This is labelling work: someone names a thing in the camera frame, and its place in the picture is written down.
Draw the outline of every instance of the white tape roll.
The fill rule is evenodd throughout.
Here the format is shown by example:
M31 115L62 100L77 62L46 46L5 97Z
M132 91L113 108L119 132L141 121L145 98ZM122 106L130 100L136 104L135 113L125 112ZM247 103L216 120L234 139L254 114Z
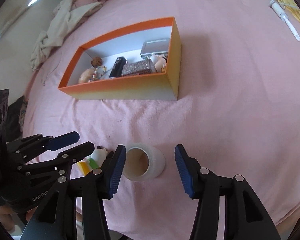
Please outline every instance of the white tape roll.
M157 148L143 143L132 143L126 146L126 152L123 175L127 179L132 181L153 179L163 172L165 158Z

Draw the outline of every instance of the screw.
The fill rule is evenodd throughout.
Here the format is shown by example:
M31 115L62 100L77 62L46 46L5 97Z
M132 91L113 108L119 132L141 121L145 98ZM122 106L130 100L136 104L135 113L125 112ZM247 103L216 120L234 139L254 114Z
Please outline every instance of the screw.
M94 169L94 170L92 171L92 173L93 173L94 175L99 175L99 174L101 174L101 172L102 172L101 169Z
M59 177L58 182L64 183L66 180L67 180L67 178L65 176L61 176L61 177Z
M236 176L235 176L235 179L236 179L237 181L244 181L244 177L241 176L241 175L236 175Z
M200 169L200 173L201 174L208 174L209 173L209 170L207 168L201 168Z

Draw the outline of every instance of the open cardboard box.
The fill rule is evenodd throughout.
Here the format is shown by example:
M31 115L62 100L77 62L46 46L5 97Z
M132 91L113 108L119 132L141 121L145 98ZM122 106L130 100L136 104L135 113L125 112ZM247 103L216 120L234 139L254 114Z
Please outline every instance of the open cardboard box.
M82 72L91 67L93 57L101 57L103 65L109 70L117 57L123 56L129 63L142 60L140 52L143 43L161 38L170 38L165 72L78 84ZM177 100L180 60L181 40L174 17L141 22L114 30L80 46L71 59L58 89L76 99L86 100Z

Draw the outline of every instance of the black device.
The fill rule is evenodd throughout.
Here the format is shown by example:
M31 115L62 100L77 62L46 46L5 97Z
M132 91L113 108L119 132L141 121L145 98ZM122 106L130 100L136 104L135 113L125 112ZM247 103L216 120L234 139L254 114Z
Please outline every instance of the black device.
M121 77L123 66L127 64L127 62L128 61L126 60L125 57L118 57L115 60L109 78Z
M117 192L126 150L119 145L100 169L70 179L72 165L94 150L86 142L60 152L53 160L26 164L46 150L55 151L78 142L71 132L58 137L30 136L5 142L5 119L9 90L0 91L0 206L8 204L26 225L21 240L77 240L76 197L82 197L85 240L111 240L103 199ZM215 240L218 230L219 196L226 196L224 240L280 240L261 201L241 176L224 178L201 168L183 145L175 148L175 161L185 192L199 199L190 240ZM27 223L25 212L37 207ZM0 223L0 240L12 239Z

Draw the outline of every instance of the bed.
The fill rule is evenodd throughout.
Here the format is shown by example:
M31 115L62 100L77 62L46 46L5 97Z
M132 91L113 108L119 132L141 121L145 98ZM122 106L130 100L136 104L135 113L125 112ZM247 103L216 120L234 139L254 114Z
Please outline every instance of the bed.
M115 149L143 142L160 149L166 168L158 178L122 177L118 193L104 201L109 229L134 240L190 236L197 202L184 193L174 162L179 143L217 175L242 174L279 232L286 232L300 217L300 43L269 1L107 1L38 71L23 136L75 130L78 143ZM288 15L300 35L299 22ZM182 41L178 101L76 100L58 90L81 44L166 16L176 18ZM46 152L36 161L55 156ZM72 178L79 176L74 166ZM219 227L218 240L222 234Z

